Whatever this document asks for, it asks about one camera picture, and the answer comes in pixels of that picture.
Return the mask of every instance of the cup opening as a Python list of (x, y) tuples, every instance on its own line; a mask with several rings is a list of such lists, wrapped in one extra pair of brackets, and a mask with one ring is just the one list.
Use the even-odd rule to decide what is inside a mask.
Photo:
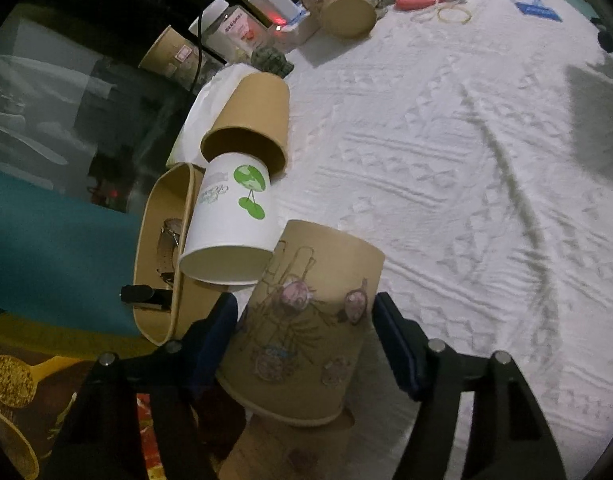
[(272, 251), (255, 247), (221, 246), (200, 249), (180, 260), (188, 277), (216, 285), (253, 285), (269, 263)]
[(284, 170), (282, 149), (269, 137), (243, 127), (223, 128), (209, 133), (202, 141), (202, 154), (209, 162), (218, 155), (240, 152), (253, 155), (266, 164), (270, 175)]

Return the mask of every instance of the yellow spoon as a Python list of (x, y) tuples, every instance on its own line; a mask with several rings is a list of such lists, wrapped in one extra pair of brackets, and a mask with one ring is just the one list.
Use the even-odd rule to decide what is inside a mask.
[(0, 446), (24, 480), (35, 480), (40, 464), (33, 448), (15, 425), (0, 413)]
[(10, 408), (24, 408), (34, 398), (38, 383), (81, 359), (56, 356), (29, 366), (10, 355), (0, 355), (0, 402)]

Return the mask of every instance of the metal screw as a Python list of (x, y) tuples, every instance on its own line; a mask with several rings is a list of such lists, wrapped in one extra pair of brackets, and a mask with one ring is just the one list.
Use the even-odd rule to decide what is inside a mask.
[(429, 340), (429, 349), (431, 349), (436, 354), (443, 352), (446, 348), (446, 343), (442, 341), (442, 339), (430, 339)]
[(182, 350), (182, 342), (174, 339), (173, 341), (169, 341), (166, 345), (164, 345), (164, 349), (169, 354), (176, 354)]
[(497, 350), (493, 356), (495, 357), (495, 360), (503, 365), (507, 365), (510, 364), (510, 362), (513, 360), (513, 358), (510, 356), (510, 354), (508, 352), (505, 352), (504, 350)]
[(115, 361), (115, 354), (113, 354), (112, 352), (104, 352), (104, 354), (102, 354), (98, 358), (98, 362), (102, 366), (109, 366), (109, 365), (113, 364), (114, 361)]

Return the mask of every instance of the plastic bottle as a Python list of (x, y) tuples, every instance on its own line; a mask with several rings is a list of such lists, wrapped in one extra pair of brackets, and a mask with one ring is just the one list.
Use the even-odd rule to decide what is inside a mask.
[(249, 62), (256, 48), (273, 44), (264, 25), (240, 6), (230, 7), (225, 0), (215, 0), (202, 13), (200, 38), (202, 44), (230, 63)]

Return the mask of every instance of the green cherry graphic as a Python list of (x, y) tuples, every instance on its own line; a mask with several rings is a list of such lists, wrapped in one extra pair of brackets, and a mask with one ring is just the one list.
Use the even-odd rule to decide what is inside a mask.
[(262, 206), (255, 202), (254, 194), (255, 191), (261, 192), (266, 189), (262, 172), (250, 164), (243, 164), (236, 168), (233, 176), (235, 182), (249, 190), (249, 195), (243, 196), (237, 203), (241, 208), (246, 209), (254, 219), (262, 220), (266, 213)]

